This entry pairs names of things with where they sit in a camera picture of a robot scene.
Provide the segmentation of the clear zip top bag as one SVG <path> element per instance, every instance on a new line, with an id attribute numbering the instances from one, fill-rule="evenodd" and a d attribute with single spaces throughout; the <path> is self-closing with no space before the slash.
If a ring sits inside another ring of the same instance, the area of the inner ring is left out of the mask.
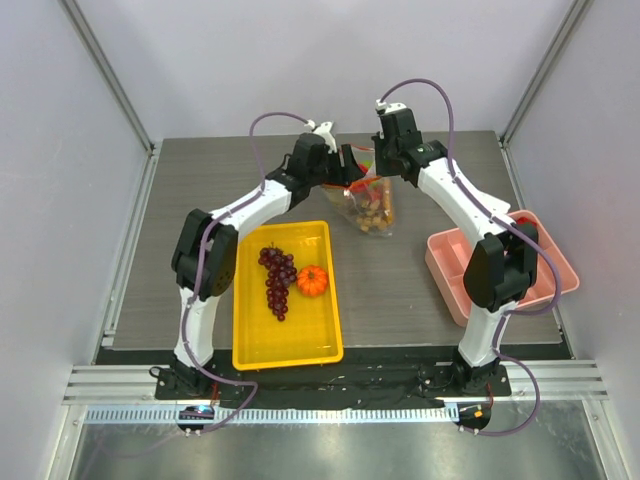
<path id="1" fill-rule="evenodd" d="M 363 177 L 343 187 L 322 186 L 334 209 L 354 227 L 368 235 L 388 237 L 393 233 L 395 212 L 389 177 L 375 175 L 375 150 L 353 144 L 342 146 L 352 157 Z"/>

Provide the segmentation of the orange fake pumpkin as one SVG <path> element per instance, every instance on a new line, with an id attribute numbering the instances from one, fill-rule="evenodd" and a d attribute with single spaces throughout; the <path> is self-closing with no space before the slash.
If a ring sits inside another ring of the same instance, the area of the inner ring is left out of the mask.
<path id="1" fill-rule="evenodd" d="M 308 265 L 298 272 L 296 286 L 305 296 L 320 296 L 329 286 L 328 273 L 319 266 Z"/>

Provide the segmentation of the purple fake grapes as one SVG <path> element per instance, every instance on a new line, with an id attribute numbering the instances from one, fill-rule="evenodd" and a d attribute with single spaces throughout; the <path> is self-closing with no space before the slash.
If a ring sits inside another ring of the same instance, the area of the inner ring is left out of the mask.
<path id="1" fill-rule="evenodd" d="M 290 289 L 297 282 L 298 270 L 294 263 L 294 256 L 271 244 L 260 250 L 258 264 L 267 273 L 265 280 L 267 308 L 279 322 L 284 322 L 289 311 Z"/>

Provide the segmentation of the red fake fruit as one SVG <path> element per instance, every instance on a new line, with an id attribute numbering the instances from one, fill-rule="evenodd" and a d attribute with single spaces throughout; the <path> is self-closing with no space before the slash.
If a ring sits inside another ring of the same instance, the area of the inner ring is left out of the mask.
<path id="1" fill-rule="evenodd" d="M 365 178 L 359 179 L 359 180 L 353 182 L 348 187 L 348 190 L 352 194 L 364 194 L 364 193 L 370 191 L 371 189 L 374 189 L 376 187 L 377 182 L 380 179 L 381 179 L 380 176 L 365 177 Z"/>

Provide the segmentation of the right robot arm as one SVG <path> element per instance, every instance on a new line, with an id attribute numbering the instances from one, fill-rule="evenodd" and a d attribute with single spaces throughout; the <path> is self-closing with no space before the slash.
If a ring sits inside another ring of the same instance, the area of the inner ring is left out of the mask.
<path id="1" fill-rule="evenodd" d="M 536 281 L 538 232 L 517 226 L 508 217 L 509 204 L 470 184 L 441 143 L 425 142 L 411 109 L 379 102 L 376 113 L 381 123 L 373 138 L 377 174 L 399 176 L 429 196 L 473 248 L 463 275 L 471 310 L 447 385 L 465 395 L 484 392 L 498 372 L 509 312 Z"/>

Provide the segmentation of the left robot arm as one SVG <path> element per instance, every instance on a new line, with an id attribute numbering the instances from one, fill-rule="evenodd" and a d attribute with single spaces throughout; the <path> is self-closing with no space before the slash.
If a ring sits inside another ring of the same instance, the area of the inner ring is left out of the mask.
<path id="1" fill-rule="evenodd" d="M 364 178 L 353 147 L 330 144 L 328 135 L 303 133 L 293 152 L 248 194 L 211 212 L 186 217 L 171 260 L 181 295 L 181 319 L 168 383 L 193 399 L 205 397 L 215 379 L 213 357 L 219 299 L 234 279 L 238 246 L 248 234 L 307 199 L 321 185 L 349 187 Z"/>

